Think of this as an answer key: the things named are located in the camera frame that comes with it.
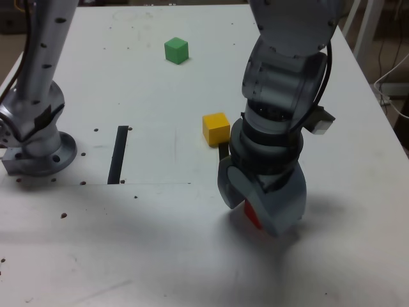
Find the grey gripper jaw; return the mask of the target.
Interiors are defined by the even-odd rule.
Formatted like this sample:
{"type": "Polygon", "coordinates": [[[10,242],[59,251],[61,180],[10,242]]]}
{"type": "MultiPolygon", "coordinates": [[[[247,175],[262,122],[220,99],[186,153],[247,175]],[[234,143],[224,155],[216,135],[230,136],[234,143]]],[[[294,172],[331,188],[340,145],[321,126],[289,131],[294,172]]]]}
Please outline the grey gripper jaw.
{"type": "Polygon", "coordinates": [[[219,161],[217,185],[231,210],[245,200],[254,202],[256,199],[255,173],[240,168],[230,155],[219,161]]]}
{"type": "Polygon", "coordinates": [[[306,207],[306,182],[299,165],[284,186],[264,192],[256,183],[256,199],[245,200],[245,214],[256,228],[278,237],[302,218],[306,207]]]}

